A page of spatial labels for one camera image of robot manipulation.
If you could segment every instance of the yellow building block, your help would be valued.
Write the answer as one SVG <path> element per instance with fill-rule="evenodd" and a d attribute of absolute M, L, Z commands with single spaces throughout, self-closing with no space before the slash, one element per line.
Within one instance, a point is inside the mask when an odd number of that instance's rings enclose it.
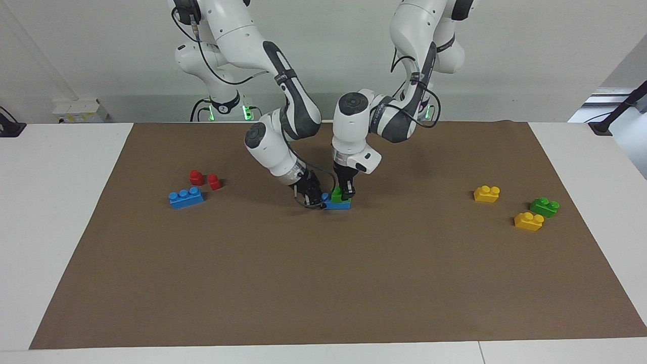
<path fill-rule="evenodd" d="M 501 189 L 499 187 L 481 186 L 474 191 L 474 199 L 479 202 L 495 203 L 499 199 Z"/>
<path fill-rule="evenodd" d="M 520 229 L 537 231 L 543 227 L 544 221 L 545 218 L 542 215 L 533 215 L 531 212 L 524 212 L 514 218 L 514 226 Z"/>

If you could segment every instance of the table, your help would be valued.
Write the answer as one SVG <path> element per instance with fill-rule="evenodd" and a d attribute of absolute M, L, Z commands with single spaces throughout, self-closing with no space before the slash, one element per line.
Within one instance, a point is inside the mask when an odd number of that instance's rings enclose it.
<path fill-rule="evenodd" d="M 647 339 L 132 348 L 25 352 L 110 176 L 132 124 L 32 125 L 0 143 L 0 363 L 644 363 Z M 643 321 L 647 181 L 612 138 L 586 125 L 531 124 Z"/>

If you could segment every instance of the brown surface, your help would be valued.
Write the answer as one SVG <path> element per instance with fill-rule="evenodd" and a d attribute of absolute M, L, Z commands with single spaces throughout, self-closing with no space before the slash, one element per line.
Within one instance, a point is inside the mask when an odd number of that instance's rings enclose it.
<path fill-rule="evenodd" d="M 372 136 L 351 211 L 297 206 L 247 127 L 135 125 L 32 348 L 647 336 L 528 125 Z M 294 146 L 329 166 L 330 140 Z M 175 211 L 194 168 L 226 185 Z M 499 202 L 473 201 L 483 183 Z M 559 215 L 515 228 L 540 196 Z"/>

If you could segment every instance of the blue building block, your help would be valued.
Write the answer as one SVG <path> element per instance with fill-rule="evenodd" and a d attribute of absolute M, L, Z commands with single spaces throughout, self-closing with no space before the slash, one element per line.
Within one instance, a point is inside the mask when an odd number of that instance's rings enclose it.
<path fill-rule="evenodd" d="M 322 201 L 325 204 L 324 210 L 350 210 L 351 200 L 343 201 L 341 203 L 332 202 L 328 193 L 322 194 Z"/>
<path fill-rule="evenodd" d="M 204 197 L 199 188 L 192 187 L 188 191 L 181 190 L 180 193 L 172 192 L 168 195 L 168 201 L 174 209 L 178 210 L 202 203 L 204 202 Z"/>

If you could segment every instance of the white wall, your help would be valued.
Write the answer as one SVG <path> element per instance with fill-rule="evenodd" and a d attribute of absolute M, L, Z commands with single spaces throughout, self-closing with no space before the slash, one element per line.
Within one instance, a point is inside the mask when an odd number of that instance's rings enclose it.
<path fill-rule="evenodd" d="M 638 88 L 647 80 L 647 35 L 604 81 L 602 87 Z"/>
<path fill-rule="evenodd" d="M 184 40 L 165 0 L 0 1 L 75 92 L 101 99 L 116 121 L 186 120 L 205 92 L 175 66 Z M 397 3 L 252 0 L 250 11 L 329 118 L 343 93 L 401 83 L 402 70 L 388 73 Z M 645 13 L 645 0 L 483 0 L 457 30 L 464 68 L 435 81 L 443 118 L 566 121 L 647 32 Z M 0 41 L 0 102 L 45 122 L 57 91 L 2 24 Z M 283 102 L 267 76 L 243 91 L 266 112 Z"/>
<path fill-rule="evenodd" d="M 615 108 L 581 108 L 569 122 L 585 122 L 586 120 L 613 111 Z M 603 121 L 600 117 L 594 121 Z M 647 178 L 647 114 L 641 114 L 636 108 L 629 108 L 609 129 L 618 145 L 629 156 L 629 159 Z"/>

